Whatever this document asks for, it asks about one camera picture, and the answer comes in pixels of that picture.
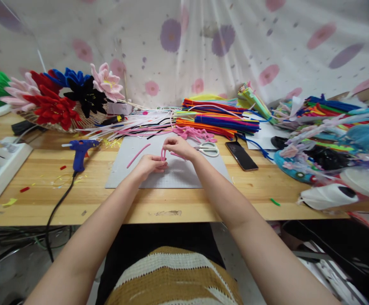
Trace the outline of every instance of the wooden desk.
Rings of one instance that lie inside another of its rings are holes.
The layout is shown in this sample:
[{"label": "wooden desk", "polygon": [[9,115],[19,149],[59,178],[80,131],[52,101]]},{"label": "wooden desk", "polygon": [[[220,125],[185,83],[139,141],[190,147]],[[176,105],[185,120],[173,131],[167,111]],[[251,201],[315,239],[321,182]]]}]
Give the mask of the wooden desk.
[{"label": "wooden desk", "polygon": [[[0,139],[12,136],[11,125],[20,121],[22,118],[14,114],[1,117]],[[259,170],[243,172],[225,147],[226,139],[218,138],[218,147],[235,186],[266,220],[348,217],[345,213],[328,216],[307,206],[297,205],[295,202],[299,193],[308,189],[309,185],[287,176],[258,151],[247,150]],[[65,183],[58,188],[71,178],[74,159],[74,151],[61,147],[61,144],[78,138],[72,134],[54,131],[41,133],[36,130],[24,139],[34,151],[0,196],[0,226],[46,225],[54,205],[70,184]],[[118,146],[89,151],[86,170],[77,176],[82,178],[77,179],[80,181],[58,209],[52,225],[80,225],[106,199],[112,189],[105,189],[104,186],[117,152]],[[69,176],[56,180],[58,176],[66,174]],[[30,190],[19,192],[27,186]],[[269,200],[271,197],[281,206],[273,204]],[[2,204],[10,198],[16,198],[16,203],[3,207]],[[203,189],[141,189],[125,219],[125,223],[215,221],[220,219],[208,203]]]}]

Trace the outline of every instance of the phone screen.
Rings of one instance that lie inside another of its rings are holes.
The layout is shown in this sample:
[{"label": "phone screen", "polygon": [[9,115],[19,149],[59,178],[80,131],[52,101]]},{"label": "phone screen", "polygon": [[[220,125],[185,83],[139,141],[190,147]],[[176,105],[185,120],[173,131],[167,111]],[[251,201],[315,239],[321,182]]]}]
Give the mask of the phone screen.
[{"label": "phone screen", "polygon": [[244,171],[256,170],[258,166],[238,142],[226,142],[227,148]]}]

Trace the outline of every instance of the red flower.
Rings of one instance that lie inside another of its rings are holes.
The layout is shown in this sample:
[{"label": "red flower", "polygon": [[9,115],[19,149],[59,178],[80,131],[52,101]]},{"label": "red flower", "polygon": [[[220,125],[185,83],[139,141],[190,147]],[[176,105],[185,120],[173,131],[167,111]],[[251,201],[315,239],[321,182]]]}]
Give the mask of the red flower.
[{"label": "red flower", "polygon": [[23,96],[27,101],[40,107],[34,112],[39,116],[37,119],[38,124],[60,124],[64,130],[69,130],[71,120],[76,122],[81,121],[78,113],[73,110],[75,107],[75,101],[72,101],[67,97],[59,97],[44,85],[41,85],[39,89],[45,96]]},{"label": "red flower", "polygon": [[[31,71],[31,74],[32,74],[32,79],[36,82],[38,88],[40,88],[40,86],[43,85],[46,88],[48,88],[50,91],[53,91],[56,94],[59,94],[60,90],[62,89],[61,86],[55,84],[50,78],[48,78],[43,73],[37,74],[36,72]],[[56,75],[54,74],[52,70],[49,70],[48,74],[56,78]]]}]

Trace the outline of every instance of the blue glue gun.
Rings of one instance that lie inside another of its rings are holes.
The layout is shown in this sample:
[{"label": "blue glue gun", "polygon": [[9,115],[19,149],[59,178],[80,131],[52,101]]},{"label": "blue glue gun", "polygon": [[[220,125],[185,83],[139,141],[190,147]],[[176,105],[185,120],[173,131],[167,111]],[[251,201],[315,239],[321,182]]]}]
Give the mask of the blue glue gun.
[{"label": "blue glue gun", "polygon": [[70,147],[71,150],[75,150],[74,162],[73,162],[73,170],[75,172],[83,172],[84,171],[84,156],[87,151],[96,147],[100,144],[100,142],[96,140],[74,140],[70,141],[69,144],[63,144],[63,147]]}]

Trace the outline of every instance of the red scrap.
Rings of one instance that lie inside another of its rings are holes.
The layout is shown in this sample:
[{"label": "red scrap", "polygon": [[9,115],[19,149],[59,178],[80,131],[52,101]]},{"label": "red scrap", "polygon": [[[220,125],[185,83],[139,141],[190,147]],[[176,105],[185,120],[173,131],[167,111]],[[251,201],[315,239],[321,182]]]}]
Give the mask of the red scrap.
[{"label": "red scrap", "polygon": [[20,192],[23,193],[23,192],[27,191],[28,189],[30,189],[29,186],[25,187],[24,189],[21,189]]}]

